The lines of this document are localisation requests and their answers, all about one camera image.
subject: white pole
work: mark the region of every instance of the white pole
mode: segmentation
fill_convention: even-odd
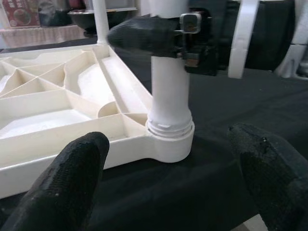
[[[150,0],[151,15],[162,18],[186,13],[187,0]],[[189,74],[182,59],[152,57],[153,105],[148,128],[160,137],[178,138],[191,132],[193,121],[188,108]]]
[[[105,0],[93,0],[94,17],[97,32],[97,43],[106,45],[109,31]]]

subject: black fabric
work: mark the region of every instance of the black fabric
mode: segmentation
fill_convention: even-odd
[[[149,89],[151,58],[117,53]],[[254,124],[307,154],[307,104],[308,82],[270,72],[246,70],[241,80],[226,73],[192,75],[196,132],[190,156],[176,164],[141,160],[104,171],[90,230],[230,231],[257,210],[231,154],[229,126]],[[0,200],[2,213],[10,213],[18,198]]]
[[[229,1],[226,8],[219,41],[219,65],[223,69],[229,64],[239,8],[240,2],[237,1]],[[294,0],[260,1],[245,63],[246,68],[274,70],[282,62],[293,39],[294,8]]]
[[[52,49],[59,47],[74,47],[74,46],[95,44],[96,42],[97,38],[76,39],[76,40],[46,44],[46,45],[2,49],[0,52],[11,53],[11,52],[21,52],[21,51],[44,50],[44,49]]]

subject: white plastic leg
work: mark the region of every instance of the white plastic leg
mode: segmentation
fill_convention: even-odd
[[[97,43],[99,45],[106,45],[109,25],[105,0],[93,0],[93,7],[97,32]]]
[[[152,16],[179,17],[187,12],[187,0],[151,0]],[[152,57],[153,105],[147,126],[163,162],[177,162],[190,152],[194,125],[188,108],[190,75],[181,59]]]
[[[259,0],[241,1],[230,54],[228,70],[230,78],[242,78],[258,7]]]
[[[302,1],[300,7],[301,10],[297,11],[297,25],[292,44],[275,73],[283,78],[294,77],[306,80],[307,78],[298,76],[296,72],[308,47],[308,0]]]

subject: black tablecloth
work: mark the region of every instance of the black tablecloth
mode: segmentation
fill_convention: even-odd
[[[150,88],[150,57],[117,52]],[[192,75],[189,105],[196,124],[189,157],[175,164],[141,160],[104,171],[89,230],[229,231],[255,215],[226,137],[234,123],[275,132],[308,154],[306,81],[255,70],[246,70],[242,80],[224,72]],[[9,214],[19,198],[1,200],[2,212]]]

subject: metal bowl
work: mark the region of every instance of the metal bowl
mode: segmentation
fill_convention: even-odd
[[[74,10],[67,13],[74,24],[89,33],[96,33],[94,11],[93,10]]]

